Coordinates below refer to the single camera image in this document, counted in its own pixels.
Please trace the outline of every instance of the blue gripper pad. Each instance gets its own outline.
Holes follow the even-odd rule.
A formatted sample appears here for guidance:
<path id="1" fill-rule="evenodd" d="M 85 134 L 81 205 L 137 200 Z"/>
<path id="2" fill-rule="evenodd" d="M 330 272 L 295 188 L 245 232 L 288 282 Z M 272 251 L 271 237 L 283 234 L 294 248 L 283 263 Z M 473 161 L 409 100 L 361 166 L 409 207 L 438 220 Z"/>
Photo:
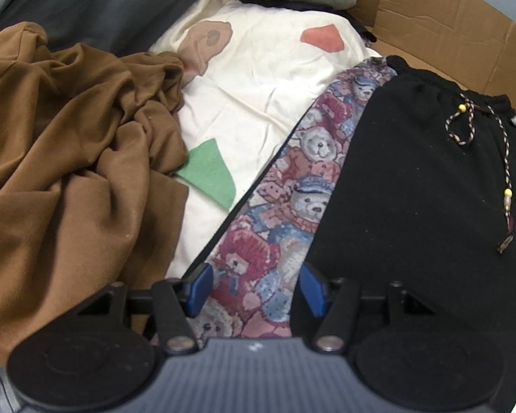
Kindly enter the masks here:
<path id="1" fill-rule="evenodd" d="M 199 266 L 195 271 L 198 275 L 190 283 L 189 296 L 185 303 L 185 315 L 189 318 L 195 318 L 201 312 L 214 284 L 214 270 L 210 264 L 203 265 L 202 270 Z"/>
<path id="2" fill-rule="evenodd" d="M 300 289 L 315 318 L 324 317 L 329 310 L 329 283 L 314 267 L 306 263 L 300 268 Z"/>
<path id="3" fill-rule="evenodd" d="M 140 395 L 110 413 L 410 413 L 370 391 L 340 356 L 302 339 L 210 339 L 171 357 Z M 25 407 L 21 413 L 39 413 Z M 466 413 L 493 413 L 486 406 Z"/>

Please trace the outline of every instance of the bear face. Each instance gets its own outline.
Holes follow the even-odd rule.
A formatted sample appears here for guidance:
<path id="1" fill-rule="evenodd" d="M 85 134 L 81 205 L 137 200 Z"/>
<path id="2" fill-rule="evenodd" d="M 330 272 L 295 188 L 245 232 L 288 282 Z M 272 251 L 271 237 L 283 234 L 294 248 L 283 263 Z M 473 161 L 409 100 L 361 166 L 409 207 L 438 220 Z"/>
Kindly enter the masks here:
<path id="1" fill-rule="evenodd" d="M 324 127 L 313 127 L 298 132 L 300 147 L 311 161 L 333 161 L 340 146 Z"/>
<path id="2" fill-rule="evenodd" d="M 290 197 L 290 206 L 298 217 L 311 222 L 319 222 L 329 203 L 329 198 L 329 194 L 295 191 Z"/>
<path id="3" fill-rule="evenodd" d="M 277 247 L 246 229 L 229 229 L 212 258 L 218 272 L 235 277 L 240 283 L 255 280 L 278 261 Z"/>
<path id="4" fill-rule="evenodd" d="M 214 298 L 207 299 L 201 313 L 188 322 L 201 342 L 211 337 L 231 337 L 242 327 Z"/>
<path id="5" fill-rule="evenodd" d="M 374 79 L 356 76 L 352 83 L 352 89 L 358 102 L 367 102 L 377 88 L 377 82 Z"/>

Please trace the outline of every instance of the box flap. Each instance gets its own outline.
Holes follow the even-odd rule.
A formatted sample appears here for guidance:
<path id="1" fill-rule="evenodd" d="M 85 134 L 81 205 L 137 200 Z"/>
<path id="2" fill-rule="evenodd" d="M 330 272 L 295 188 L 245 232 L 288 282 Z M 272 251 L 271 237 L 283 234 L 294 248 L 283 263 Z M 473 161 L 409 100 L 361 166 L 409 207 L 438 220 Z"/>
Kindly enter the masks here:
<path id="1" fill-rule="evenodd" d="M 506 93 L 516 108 L 516 24 L 508 17 L 483 0 L 358 0 L 353 14 L 370 25 L 377 3 L 381 54 L 399 54 L 463 88 Z"/>

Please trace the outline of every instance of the black pants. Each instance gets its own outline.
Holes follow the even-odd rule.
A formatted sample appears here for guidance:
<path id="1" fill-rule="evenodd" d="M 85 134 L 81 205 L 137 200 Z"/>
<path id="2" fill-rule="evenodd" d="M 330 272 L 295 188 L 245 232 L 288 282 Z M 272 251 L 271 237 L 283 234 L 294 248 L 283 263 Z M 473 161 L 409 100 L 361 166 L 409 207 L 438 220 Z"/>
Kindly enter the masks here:
<path id="1" fill-rule="evenodd" d="M 515 238 L 504 254 L 503 136 L 494 117 L 476 116 L 474 141 L 460 147 L 444 123 L 462 103 L 459 88 L 410 68 L 375 91 L 367 105 L 307 261 L 327 277 L 357 278 L 366 291 L 402 280 L 501 347 L 506 375 L 494 407 L 516 402 L 516 127 L 506 96 L 468 91 L 501 117 L 510 144 Z M 455 123 L 468 136 L 465 120 Z M 300 290 L 291 312 L 294 335 L 314 332 Z"/>

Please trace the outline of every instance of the brown cloth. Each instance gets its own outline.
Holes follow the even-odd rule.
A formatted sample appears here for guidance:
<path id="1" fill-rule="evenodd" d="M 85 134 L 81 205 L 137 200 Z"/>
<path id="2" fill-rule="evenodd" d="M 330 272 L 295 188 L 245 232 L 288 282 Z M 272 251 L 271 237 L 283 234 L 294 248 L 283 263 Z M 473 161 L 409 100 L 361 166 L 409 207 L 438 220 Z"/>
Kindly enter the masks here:
<path id="1" fill-rule="evenodd" d="M 187 197 L 165 175 L 187 159 L 178 57 L 46 44 L 0 32 L 0 366 L 106 284 L 163 278 Z"/>

